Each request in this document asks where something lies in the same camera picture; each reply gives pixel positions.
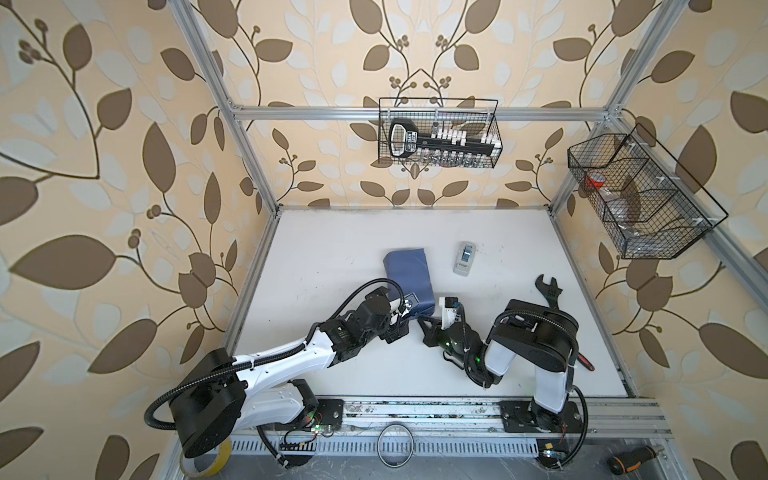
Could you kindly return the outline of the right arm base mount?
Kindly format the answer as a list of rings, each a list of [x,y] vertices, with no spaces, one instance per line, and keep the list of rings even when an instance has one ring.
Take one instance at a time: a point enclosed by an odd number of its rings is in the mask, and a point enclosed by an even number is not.
[[[560,413],[539,407],[533,400],[505,400],[499,403],[500,418],[506,433],[568,434],[581,433],[584,417],[573,401]]]

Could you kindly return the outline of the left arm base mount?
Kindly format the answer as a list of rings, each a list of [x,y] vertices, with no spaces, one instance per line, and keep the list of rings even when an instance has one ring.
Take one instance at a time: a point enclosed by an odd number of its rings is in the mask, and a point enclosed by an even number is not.
[[[345,402],[340,398],[321,398],[311,401],[299,413],[296,419],[287,424],[279,424],[283,431],[305,431],[330,434],[338,431],[343,422]]]

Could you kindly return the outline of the blue wrapping paper sheet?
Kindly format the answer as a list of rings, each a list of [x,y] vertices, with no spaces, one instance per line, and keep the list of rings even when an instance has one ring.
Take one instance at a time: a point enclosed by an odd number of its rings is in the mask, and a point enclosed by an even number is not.
[[[386,277],[395,281],[413,306],[412,315],[431,316],[436,299],[430,278],[426,253],[423,248],[395,250],[385,255],[383,265]]]

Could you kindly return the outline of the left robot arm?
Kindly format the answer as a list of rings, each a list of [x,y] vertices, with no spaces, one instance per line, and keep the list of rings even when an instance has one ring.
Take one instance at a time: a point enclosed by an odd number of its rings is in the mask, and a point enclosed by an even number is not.
[[[179,385],[152,401],[147,426],[174,431],[184,457],[192,459],[222,446],[238,430],[268,424],[308,428],[318,402],[304,375],[356,357],[373,339],[392,343],[408,332],[418,297],[395,281],[377,278],[353,292],[350,300],[308,333],[271,350],[231,356],[218,348],[204,356]]]

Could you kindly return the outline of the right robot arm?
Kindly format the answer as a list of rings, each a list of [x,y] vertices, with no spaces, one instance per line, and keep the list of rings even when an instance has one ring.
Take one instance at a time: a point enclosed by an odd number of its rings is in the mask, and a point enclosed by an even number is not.
[[[579,355],[579,325],[570,314],[511,300],[495,318],[488,336],[481,339],[466,321],[460,302],[450,310],[454,321],[447,327],[436,318],[418,318],[426,346],[441,348],[445,360],[484,389],[498,384],[515,360],[526,360],[535,370],[531,410],[552,415],[564,410]]]

